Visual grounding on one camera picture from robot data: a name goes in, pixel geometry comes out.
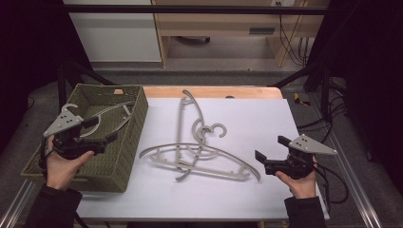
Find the black cable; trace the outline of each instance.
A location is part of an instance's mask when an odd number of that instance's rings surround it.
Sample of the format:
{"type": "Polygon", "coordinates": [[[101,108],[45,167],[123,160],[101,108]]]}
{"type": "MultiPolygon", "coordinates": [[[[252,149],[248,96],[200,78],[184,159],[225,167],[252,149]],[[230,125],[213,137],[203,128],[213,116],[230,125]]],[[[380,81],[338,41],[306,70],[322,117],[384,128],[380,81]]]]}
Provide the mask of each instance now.
{"type": "Polygon", "coordinates": [[[323,175],[327,178],[326,169],[324,169],[323,167],[320,168],[322,169],[323,175]]]}
{"type": "MultiPolygon", "coordinates": [[[[340,104],[339,104],[338,106],[336,106],[335,109],[332,110],[330,113],[332,114],[332,113],[335,112],[339,107],[340,107],[340,104]]],[[[308,123],[308,124],[305,124],[305,125],[297,126],[297,129],[303,129],[303,128],[306,128],[306,127],[308,127],[308,126],[313,126],[313,125],[315,125],[315,124],[319,124],[319,123],[320,123],[321,121],[323,121],[323,120],[324,120],[324,118],[320,118],[319,120],[314,121],[314,122],[312,122],[312,123],[308,123]]]]}
{"type": "Polygon", "coordinates": [[[342,99],[344,102],[344,96],[337,96],[337,97],[333,98],[332,101],[329,102],[329,104],[331,105],[337,99],[342,99]]]}
{"type": "Polygon", "coordinates": [[[33,97],[28,97],[28,98],[31,98],[31,99],[32,99],[32,104],[30,104],[30,105],[27,107],[27,110],[29,110],[30,108],[32,108],[33,105],[35,104],[35,99],[34,99],[33,97]]]}
{"type": "Polygon", "coordinates": [[[324,125],[324,126],[321,126],[321,127],[318,127],[318,128],[314,128],[314,129],[301,130],[301,132],[317,131],[317,130],[326,128],[326,127],[328,127],[328,126],[329,126],[329,124],[324,125]]]}
{"type": "Polygon", "coordinates": [[[331,203],[339,204],[339,203],[343,203],[343,202],[347,201],[347,199],[349,198],[350,194],[349,194],[349,188],[348,188],[348,186],[347,186],[346,181],[344,181],[344,179],[341,178],[341,177],[340,177],[335,171],[333,171],[332,169],[327,168],[327,167],[325,167],[325,166],[323,166],[323,165],[321,165],[321,164],[319,164],[319,163],[317,163],[317,162],[315,162],[315,164],[316,164],[318,167],[320,167],[320,168],[322,168],[322,169],[325,169],[326,171],[328,171],[328,172],[330,172],[331,174],[335,175],[335,177],[337,177],[337,178],[341,181],[341,183],[343,184],[343,186],[344,186],[344,190],[345,190],[344,198],[341,199],[341,200],[332,200],[332,201],[330,201],[330,202],[331,202],[331,203]]]}
{"type": "Polygon", "coordinates": [[[345,88],[342,88],[336,84],[329,85],[329,88],[332,89],[332,91],[337,95],[341,94],[344,96],[347,93],[347,90],[345,88]]]}
{"type": "Polygon", "coordinates": [[[347,108],[346,108],[345,105],[344,105],[344,106],[343,106],[343,110],[340,110],[339,112],[337,112],[334,117],[340,115],[341,113],[346,113],[346,110],[347,110],[347,108]]]}
{"type": "Polygon", "coordinates": [[[303,53],[304,61],[305,61],[304,66],[306,66],[306,64],[308,63],[308,58],[309,58],[309,56],[308,56],[309,37],[306,37],[305,39],[306,39],[305,40],[305,51],[303,53]]]}
{"type": "Polygon", "coordinates": [[[299,60],[303,60],[303,56],[301,55],[301,49],[302,49],[302,40],[303,40],[303,38],[302,37],[299,37],[299,42],[298,42],[298,57],[299,57],[299,60]]]}
{"type": "Polygon", "coordinates": [[[296,56],[296,54],[294,53],[293,47],[291,46],[290,41],[288,40],[287,34],[285,33],[283,27],[282,27],[282,19],[281,19],[281,15],[278,16],[279,17],[279,40],[282,43],[282,46],[285,48],[285,51],[287,51],[288,55],[290,56],[291,60],[293,61],[294,64],[298,65],[298,66],[302,66],[302,62],[300,60],[298,60],[298,57],[296,56]],[[293,53],[294,57],[299,61],[299,63],[296,63],[296,61],[294,60],[293,56],[290,54],[290,50],[287,48],[287,46],[284,45],[284,42],[282,41],[282,36],[281,34],[284,33],[285,39],[288,42],[288,46],[291,49],[291,52],[293,53]]]}
{"type": "Polygon", "coordinates": [[[341,109],[341,108],[343,108],[343,110],[345,110],[346,109],[346,105],[345,104],[338,104],[330,113],[331,114],[334,114],[336,111],[338,111],[339,109],[341,109]]]}
{"type": "Polygon", "coordinates": [[[305,165],[307,165],[307,166],[309,166],[309,167],[312,167],[322,178],[323,178],[323,180],[325,181],[325,184],[323,184],[323,187],[324,187],[324,189],[325,189],[325,205],[326,205],[326,211],[330,214],[330,212],[331,212],[331,200],[330,200],[330,189],[329,189],[329,186],[330,186],[330,184],[329,184],[329,181],[328,181],[328,179],[327,179],[327,177],[326,177],[326,175],[324,174],[324,173],[322,173],[322,172],[320,172],[320,170],[319,169],[317,169],[316,167],[315,167],[315,164],[318,166],[318,167],[321,167],[322,169],[323,168],[326,168],[326,167],[324,167],[324,166],[322,166],[322,165],[319,165],[317,162],[308,162],[308,161],[306,161],[306,160],[304,160],[304,159],[302,159],[302,158],[299,158],[299,157],[297,157],[297,156],[295,156],[295,155],[292,155],[292,154],[289,154],[289,156],[290,156],[290,158],[292,158],[292,159],[294,159],[294,160],[296,160],[296,161],[298,161],[298,162],[301,162],[301,163],[303,163],[303,164],[305,164],[305,165]]]}
{"type": "Polygon", "coordinates": [[[86,223],[80,218],[80,216],[78,215],[77,212],[74,213],[74,218],[77,221],[77,223],[79,223],[81,225],[81,227],[83,228],[89,228],[86,223]]]}
{"type": "Polygon", "coordinates": [[[107,222],[107,221],[105,222],[105,225],[106,225],[107,228],[112,228],[112,227],[110,226],[109,222],[107,222]]]}
{"type": "Polygon", "coordinates": [[[42,137],[42,141],[41,141],[41,145],[40,145],[40,155],[39,155],[39,161],[38,161],[38,166],[41,169],[44,169],[42,171],[42,175],[45,178],[45,181],[48,181],[48,171],[45,170],[45,168],[47,167],[47,158],[45,157],[45,147],[48,144],[48,139],[45,137],[42,137]]]}
{"type": "Polygon", "coordinates": [[[340,85],[338,85],[337,83],[335,83],[335,81],[333,81],[333,78],[330,78],[330,83],[331,83],[331,87],[334,88],[335,90],[337,90],[339,93],[341,94],[346,94],[347,89],[345,87],[342,87],[340,85]]]}
{"type": "Polygon", "coordinates": [[[329,134],[330,134],[330,131],[332,130],[332,128],[333,128],[333,124],[331,123],[328,131],[326,132],[325,137],[323,137],[323,139],[320,141],[321,143],[325,143],[326,139],[329,137],[329,134]]]}

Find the black sleeve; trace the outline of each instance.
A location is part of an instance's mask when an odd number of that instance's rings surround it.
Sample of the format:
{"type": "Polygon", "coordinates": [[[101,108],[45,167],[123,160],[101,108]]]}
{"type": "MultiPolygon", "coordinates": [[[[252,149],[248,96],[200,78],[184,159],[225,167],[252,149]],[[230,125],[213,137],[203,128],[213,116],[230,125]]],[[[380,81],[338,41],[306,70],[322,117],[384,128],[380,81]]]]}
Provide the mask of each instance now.
{"type": "Polygon", "coordinates": [[[308,199],[288,198],[285,201],[289,228],[325,228],[326,222],[320,206],[319,197],[308,199]]]}
{"type": "Polygon", "coordinates": [[[82,195],[74,190],[59,191],[47,186],[42,186],[35,202],[29,211],[24,227],[60,227],[72,228],[74,226],[74,214],[82,195]]]}

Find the hand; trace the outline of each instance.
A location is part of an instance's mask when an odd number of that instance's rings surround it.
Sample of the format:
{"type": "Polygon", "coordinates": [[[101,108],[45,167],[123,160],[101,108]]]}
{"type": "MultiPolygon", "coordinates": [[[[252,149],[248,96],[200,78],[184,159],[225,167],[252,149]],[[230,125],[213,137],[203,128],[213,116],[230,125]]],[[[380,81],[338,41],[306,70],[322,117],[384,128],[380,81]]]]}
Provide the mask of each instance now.
{"type": "Polygon", "coordinates": [[[317,176],[312,171],[308,176],[302,179],[294,180],[281,171],[276,172],[276,176],[290,187],[291,192],[297,199],[314,198],[317,196],[317,176]]]}
{"type": "MultiPolygon", "coordinates": [[[[48,146],[53,146],[53,136],[48,138],[48,146]]],[[[80,167],[84,166],[93,155],[93,151],[87,151],[75,160],[66,160],[52,151],[47,157],[47,186],[66,191],[80,167]]]]}

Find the plastic basket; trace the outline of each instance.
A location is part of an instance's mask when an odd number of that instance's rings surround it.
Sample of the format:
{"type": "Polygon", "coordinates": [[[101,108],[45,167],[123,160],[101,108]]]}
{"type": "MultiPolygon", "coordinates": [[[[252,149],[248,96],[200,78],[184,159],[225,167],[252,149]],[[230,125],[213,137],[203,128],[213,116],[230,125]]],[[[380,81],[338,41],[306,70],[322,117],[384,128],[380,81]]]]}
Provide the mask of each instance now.
{"type": "MultiPolygon", "coordinates": [[[[78,105],[78,107],[68,109],[83,119],[92,117],[105,108],[130,101],[135,101],[135,104],[127,106],[132,116],[119,130],[118,140],[110,143],[105,153],[94,156],[80,169],[71,182],[72,189],[96,192],[124,192],[126,190],[148,109],[144,90],[138,85],[78,84],[73,90],[67,103],[78,105]]],[[[104,138],[127,116],[123,107],[107,111],[101,116],[101,123],[97,130],[87,137],[89,139],[104,138]]],[[[22,171],[21,176],[35,183],[44,183],[42,169],[38,166],[39,147],[22,171]]]]}

